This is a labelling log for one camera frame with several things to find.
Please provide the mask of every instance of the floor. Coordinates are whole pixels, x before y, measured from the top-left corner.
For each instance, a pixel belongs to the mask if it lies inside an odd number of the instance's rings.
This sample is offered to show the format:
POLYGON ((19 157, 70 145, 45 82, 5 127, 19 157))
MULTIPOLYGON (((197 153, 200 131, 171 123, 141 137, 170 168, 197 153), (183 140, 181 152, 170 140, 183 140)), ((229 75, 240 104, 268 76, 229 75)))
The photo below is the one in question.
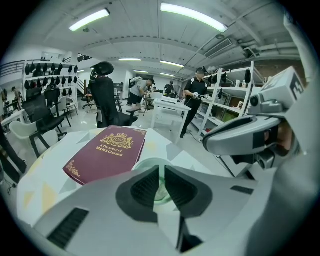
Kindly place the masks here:
MULTIPOLYGON (((71 127, 69 126, 67 120, 65 119, 62 123, 62 132, 79 132, 79 131, 88 131, 97 128, 97 108, 95 106, 92 109, 85 108, 82 109, 83 104, 85 102, 79 100, 79 111, 78 115, 74 111, 72 113, 72 119, 69 117, 69 121, 71 127)), ((125 113, 127 109, 130 109, 129 106, 125 105, 122 107, 123 112, 125 113)), ((153 111, 149 110, 148 113, 139 113, 138 120, 133 123, 133 125, 140 128, 149 128, 151 125, 153 111)), ((169 126, 164 124, 156 123, 154 129, 166 137, 167 139, 174 141, 176 136, 178 135, 179 124, 173 128, 171 132, 169 132, 169 126)), ((214 156, 207 152, 202 145, 202 143, 198 142, 194 139, 193 136, 197 136, 198 129, 194 127, 193 124, 190 124, 188 127, 188 132, 184 136, 184 138, 180 139, 178 142, 178 147, 188 152, 192 157, 201 162, 206 168, 212 171, 213 174, 223 177, 231 177, 231 174, 222 166, 220 163, 214 158, 214 156)), ((36 161, 35 154, 31 152, 26 152, 18 141, 14 138, 13 134, 8 133, 8 140, 10 141, 14 150, 18 153, 19 157, 27 162, 27 170, 32 166, 32 164, 36 161)), ((11 179, 5 174, 5 179, 11 183, 11 179)), ((0 186, 0 192, 6 200, 11 213, 16 215, 16 200, 17 200, 17 189, 11 188, 10 195, 8 194, 8 188, 10 185, 7 182, 4 182, 3 185, 0 186)))

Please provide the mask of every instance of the ceiling duct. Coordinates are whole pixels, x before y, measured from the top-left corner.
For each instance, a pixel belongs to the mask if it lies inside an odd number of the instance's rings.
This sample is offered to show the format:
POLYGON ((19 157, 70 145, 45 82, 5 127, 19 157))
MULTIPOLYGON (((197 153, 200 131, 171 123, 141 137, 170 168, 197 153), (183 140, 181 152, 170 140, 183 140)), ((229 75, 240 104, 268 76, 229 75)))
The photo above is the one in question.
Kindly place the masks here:
POLYGON ((218 43, 217 45, 215 45, 214 47, 212 47, 204 55, 207 58, 212 59, 215 54, 223 51, 224 49, 228 48, 229 46, 232 46, 232 42, 229 38, 227 38, 227 39, 223 40, 222 42, 218 43))

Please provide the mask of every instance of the maroon book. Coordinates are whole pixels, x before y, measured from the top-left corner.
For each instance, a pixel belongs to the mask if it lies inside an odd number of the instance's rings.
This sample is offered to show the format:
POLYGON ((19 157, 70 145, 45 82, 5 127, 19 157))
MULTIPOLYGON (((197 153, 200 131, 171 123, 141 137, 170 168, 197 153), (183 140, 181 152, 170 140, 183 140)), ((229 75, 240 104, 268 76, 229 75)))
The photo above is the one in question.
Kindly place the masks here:
POLYGON ((81 185, 130 172, 140 158, 146 133, 111 125, 85 145, 63 170, 81 185))

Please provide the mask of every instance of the office chair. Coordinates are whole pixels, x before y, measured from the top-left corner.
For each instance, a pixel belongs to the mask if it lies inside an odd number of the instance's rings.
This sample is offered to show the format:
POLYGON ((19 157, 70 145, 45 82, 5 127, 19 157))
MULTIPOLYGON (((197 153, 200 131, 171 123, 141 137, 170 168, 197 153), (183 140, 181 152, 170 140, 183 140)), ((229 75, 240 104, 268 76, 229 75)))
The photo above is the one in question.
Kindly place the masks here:
POLYGON ((64 136, 67 132, 61 132, 59 125, 63 122, 63 116, 54 117, 50 109, 48 109, 46 104, 46 98, 42 95, 40 88, 30 89, 26 93, 26 101, 22 103, 22 106, 30 121, 36 122, 37 130, 41 134, 45 134, 48 131, 58 128, 60 136, 64 136))
POLYGON ((138 118, 134 116, 138 107, 127 110, 130 115, 118 112, 114 97, 114 82, 105 77, 114 71, 114 67, 109 62, 100 62, 94 65, 91 73, 89 88, 98 109, 97 127, 105 128, 114 126, 131 126, 138 118))

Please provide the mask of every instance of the man in white shirt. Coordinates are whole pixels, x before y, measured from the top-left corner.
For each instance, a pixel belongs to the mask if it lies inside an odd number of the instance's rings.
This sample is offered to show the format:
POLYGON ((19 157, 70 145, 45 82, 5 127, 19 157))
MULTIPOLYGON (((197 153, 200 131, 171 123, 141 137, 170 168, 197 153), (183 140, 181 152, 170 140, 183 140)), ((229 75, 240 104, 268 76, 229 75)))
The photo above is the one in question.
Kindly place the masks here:
POLYGON ((133 86, 130 90, 130 103, 132 103, 132 107, 139 107, 139 113, 143 113, 141 110, 141 101, 142 98, 148 94, 148 88, 155 84, 155 80, 148 79, 148 80, 140 80, 133 86))

